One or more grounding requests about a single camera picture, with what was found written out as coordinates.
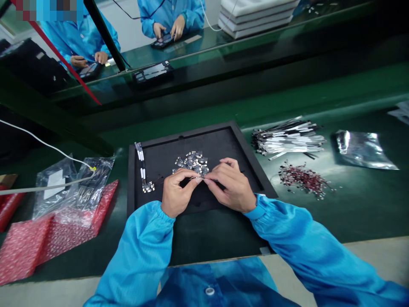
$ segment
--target hand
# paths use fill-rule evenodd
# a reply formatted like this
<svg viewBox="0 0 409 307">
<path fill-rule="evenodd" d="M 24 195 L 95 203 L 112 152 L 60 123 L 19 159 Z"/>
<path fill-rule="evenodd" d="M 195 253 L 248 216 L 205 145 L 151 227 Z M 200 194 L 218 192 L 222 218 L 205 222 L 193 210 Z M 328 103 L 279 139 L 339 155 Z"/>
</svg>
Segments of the hand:
<svg viewBox="0 0 409 307">
<path fill-rule="evenodd" d="M 242 213 L 249 213 L 254 210 L 257 198 L 251 190 L 247 177 L 240 173 L 237 161 L 224 158 L 220 162 L 211 173 L 205 175 L 204 182 L 208 185 L 210 191 L 221 204 L 230 209 Z M 222 190 L 211 179 L 218 180 L 226 189 Z"/>
<path fill-rule="evenodd" d="M 202 181 L 194 178 L 182 188 L 179 184 L 185 178 L 200 177 L 194 171 L 180 168 L 173 175 L 167 177 L 163 183 L 162 211 L 171 218 L 177 217 L 185 211 L 192 192 Z"/>
<path fill-rule="evenodd" d="M 156 39 L 162 38 L 162 31 L 166 31 L 166 28 L 160 23 L 153 24 L 153 32 L 155 33 Z"/>
<path fill-rule="evenodd" d="M 183 15 L 179 15 L 179 17 L 176 18 L 175 23 L 173 24 L 172 30 L 170 31 L 170 36 L 172 38 L 173 36 L 175 36 L 174 38 L 175 41 L 182 37 L 184 25 L 185 25 L 184 17 Z"/>
<path fill-rule="evenodd" d="M 85 68 L 88 67 L 86 64 L 86 59 L 81 55 L 72 55 L 69 59 L 72 66 Z"/>
<path fill-rule="evenodd" d="M 108 61 L 108 53 L 105 51 L 95 53 L 95 61 L 100 64 L 105 64 Z"/>
</svg>

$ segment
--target button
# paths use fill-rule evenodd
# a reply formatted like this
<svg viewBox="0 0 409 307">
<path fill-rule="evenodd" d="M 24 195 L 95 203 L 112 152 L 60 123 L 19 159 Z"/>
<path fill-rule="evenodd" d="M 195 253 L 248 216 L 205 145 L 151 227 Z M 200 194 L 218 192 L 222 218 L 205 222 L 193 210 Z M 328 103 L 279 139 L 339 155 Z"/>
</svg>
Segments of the button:
<svg viewBox="0 0 409 307">
<path fill-rule="evenodd" d="M 211 287 L 208 287 L 205 292 L 206 292 L 206 294 L 207 294 L 208 296 L 211 296 L 211 295 L 214 294 L 214 289 L 211 288 Z"/>
</svg>

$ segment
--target stack of white boxes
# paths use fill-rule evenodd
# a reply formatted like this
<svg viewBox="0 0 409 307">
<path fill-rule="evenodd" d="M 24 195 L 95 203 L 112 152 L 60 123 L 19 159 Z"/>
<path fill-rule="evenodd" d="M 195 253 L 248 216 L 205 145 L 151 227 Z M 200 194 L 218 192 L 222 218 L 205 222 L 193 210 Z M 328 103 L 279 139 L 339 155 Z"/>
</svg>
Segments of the stack of white boxes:
<svg viewBox="0 0 409 307">
<path fill-rule="evenodd" d="M 233 38 L 276 28 L 291 21 L 299 2 L 300 0 L 222 0 L 218 26 L 224 27 L 223 31 Z"/>
</svg>

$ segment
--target person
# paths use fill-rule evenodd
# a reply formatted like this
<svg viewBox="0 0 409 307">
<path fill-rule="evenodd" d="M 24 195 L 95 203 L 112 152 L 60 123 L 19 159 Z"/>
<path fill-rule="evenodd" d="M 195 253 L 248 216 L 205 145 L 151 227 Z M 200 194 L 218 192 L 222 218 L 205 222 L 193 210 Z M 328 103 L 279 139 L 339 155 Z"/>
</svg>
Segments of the person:
<svg viewBox="0 0 409 307">
<path fill-rule="evenodd" d="M 162 203 L 147 203 L 129 217 L 118 250 L 84 306 L 298 306 L 278 293 L 258 257 L 167 268 L 175 218 L 201 178 L 184 188 L 179 183 L 196 176 L 179 169 L 166 178 Z M 220 160 L 204 181 L 221 204 L 250 219 L 318 306 L 408 306 L 409 290 L 381 279 L 306 209 L 254 195 L 236 160 Z"/>
<path fill-rule="evenodd" d="M 177 41 L 188 32 L 202 29 L 205 23 L 205 0 L 138 0 L 138 6 L 142 32 L 149 38 L 160 39 L 170 33 Z"/>
<path fill-rule="evenodd" d="M 94 21 L 83 5 L 84 19 L 74 21 L 41 21 L 41 26 L 49 40 L 57 48 L 64 59 L 76 69 L 88 67 L 88 63 L 99 62 L 105 64 L 111 53 L 101 37 Z M 118 51 L 121 46 L 118 42 L 118 33 L 102 15 L 109 34 Z"/>
</svg>

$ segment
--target silver anti-static bag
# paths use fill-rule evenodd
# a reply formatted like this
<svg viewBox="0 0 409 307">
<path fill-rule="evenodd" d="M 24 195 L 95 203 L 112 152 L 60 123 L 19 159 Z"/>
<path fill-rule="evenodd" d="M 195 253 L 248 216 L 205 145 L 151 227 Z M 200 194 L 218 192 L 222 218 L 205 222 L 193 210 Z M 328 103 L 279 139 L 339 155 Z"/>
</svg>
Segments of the silver anti-static bag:
<svg viewBox="0 0 409 307">
<path fill-rule="evenodd" d="M 376 133 L 339 130 L 336 136 L 338 149 L 345 161 L 368 168 L 398 170 L 383 153 Z"/>
</svg>

